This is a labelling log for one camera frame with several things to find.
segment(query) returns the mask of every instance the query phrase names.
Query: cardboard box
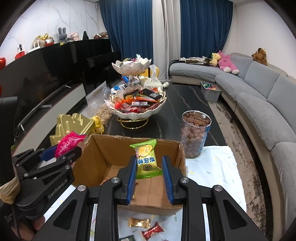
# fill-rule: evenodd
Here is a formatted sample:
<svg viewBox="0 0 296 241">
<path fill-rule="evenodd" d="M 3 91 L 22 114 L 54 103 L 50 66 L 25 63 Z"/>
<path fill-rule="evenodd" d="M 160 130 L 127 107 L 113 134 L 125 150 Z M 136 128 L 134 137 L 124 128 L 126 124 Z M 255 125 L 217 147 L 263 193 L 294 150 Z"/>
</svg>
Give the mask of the cardboard box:
<svg viewBox="0 0 296 241">
<path fill-rule="evenodd" d="M 95 187 L 115 177 L 120 168 L 128 165 L 131 155 L 135 155 L 135 150 L 129 145 L 148 140 L 150 138 L 93 134 L 73 167 L 74 185 Z M 179 142 L 158 139 L 154 150 L 158 167 L 162 167 L 162 157 L 168 155 L 172 164 L 179 167 L 183 174 L 186 173 L 184 150 Z M 136 182 L 135 198 L 129 206 L 121 208 L 156 215 L 173 215 L 182 208 L 181 205 L 170 204 L 163 176 L 139 179 Z"/>
</svg>

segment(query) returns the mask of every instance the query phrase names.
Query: gold metal stand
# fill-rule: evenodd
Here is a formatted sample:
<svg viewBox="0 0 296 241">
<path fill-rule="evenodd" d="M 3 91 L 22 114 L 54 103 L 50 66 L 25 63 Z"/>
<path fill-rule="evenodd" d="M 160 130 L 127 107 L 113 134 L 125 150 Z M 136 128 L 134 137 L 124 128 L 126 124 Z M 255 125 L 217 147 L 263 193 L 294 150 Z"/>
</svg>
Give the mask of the gold metal stand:
<svg viewBox="0 0 296 241">
<path fill-rule="evenodd" d="M 135 129 L 139 129 L 143 126 L 145 126 L 147 123 L 148 123 L 148 120 L 149 119 L 139 119 L 139 120 L 124 120 L 124 119 L 121 119 L 119 117 L 117 117 L 117 121 L 119 121 L 121 123 L 121 125 L 124 127 L 124 128 L 127 128 L 127 129 L 130 129 L 130 130 L 135 130 Z M 134 123 L 134 122 L 140 122 L 140 121 L 145 121 L 145 123 L 141 126 L 137 126 L 137 127 L 127 127 L 125 126 L 123 123 Z"/>
</svg>

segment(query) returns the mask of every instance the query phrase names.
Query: gray plastic bin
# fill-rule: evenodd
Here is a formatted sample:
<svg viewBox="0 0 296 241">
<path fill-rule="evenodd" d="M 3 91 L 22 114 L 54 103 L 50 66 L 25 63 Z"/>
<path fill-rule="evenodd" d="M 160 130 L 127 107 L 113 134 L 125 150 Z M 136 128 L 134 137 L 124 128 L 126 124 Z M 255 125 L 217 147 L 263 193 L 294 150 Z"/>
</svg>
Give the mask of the gray plastic bin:
<svg viewBox="0 0 296 241">
<path fill-rule="evenodd" d="M 207 89 L 205 87 L 206 85 L 212 85 L 216 89 L 215 90 Z M 200 89 L 202 91 L 202 94 L 204 95 L 205 99 L 208 102 L 217 102 L 218 101 L 221 90 L 218 88 L 218 86 L 216 84 L 209 83 L 209 82 L 200 82 L 200 86 L 201 86 Z"/>
</svg>

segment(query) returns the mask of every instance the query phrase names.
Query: hand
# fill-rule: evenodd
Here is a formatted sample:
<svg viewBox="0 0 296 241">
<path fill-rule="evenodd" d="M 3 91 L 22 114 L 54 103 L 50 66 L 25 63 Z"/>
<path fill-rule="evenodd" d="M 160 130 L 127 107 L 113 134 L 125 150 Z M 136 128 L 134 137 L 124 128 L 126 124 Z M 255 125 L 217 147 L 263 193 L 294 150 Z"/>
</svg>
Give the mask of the hand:
<svg viewBox="0 0 296 241">
<path fill-rule="evenodd" d="M 33 228 L 37 231 L 39 231 L 39 229 L 42 227 L 42 225 L 45 223 L 45 217 L 42 216 L 39 219 L 33 220 L 31 221 Z M 32 238 L 34 237 L 34 232 L 32 230 L 30 230 L 26 225 L 24 225 L 23 223 L 19 222 L 18 223 L 18 228 L 20 231 L 20 236 L 22 239 L 27 240 L 27 241 L 31 241 Z M 17 230 L 16 228 L 13 226 L 11 227 L 12 231 L 15 233 L 15 235 L 17 236 Z"/>
</svg>

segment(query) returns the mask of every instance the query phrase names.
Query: white wall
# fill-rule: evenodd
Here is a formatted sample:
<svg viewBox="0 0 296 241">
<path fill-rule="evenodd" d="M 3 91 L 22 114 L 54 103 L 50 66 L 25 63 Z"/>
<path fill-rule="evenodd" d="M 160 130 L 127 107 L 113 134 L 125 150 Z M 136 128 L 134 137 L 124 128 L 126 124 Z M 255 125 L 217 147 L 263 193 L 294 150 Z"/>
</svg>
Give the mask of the white wall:
<svg viewBox="0 0 296 241">
<path fill-rule="evenodd" d="M 296 78 L 296 39 L 282 18 L 264 1 L 234 6 L 234 26 L 224 51 L 251 56 L 266 49 L 268 63 Z"/>
<path fill-rule="evenodd" d="M 48 33 L 55 43 L 59 42 L 58 28 L 65 27 L 68 36 L 78 32 L 80 37 L 86 31 L 90 39 L 105 31 L 101 14 L 94 3 L 82 0 L 36 0 L 16 21 L 2 45 L 0 57 L 7 64 L 14 61 L 19 44 L 26 50 L 32 48 L 33 40 Z"/>
<path fill-rule="evenodd" d="M 222 50 L 225 54 L 231 54 L 237 51 L 237 18 L 235 8 L 233 8 L 232 22 L 229 34 Z"/>
</svg>

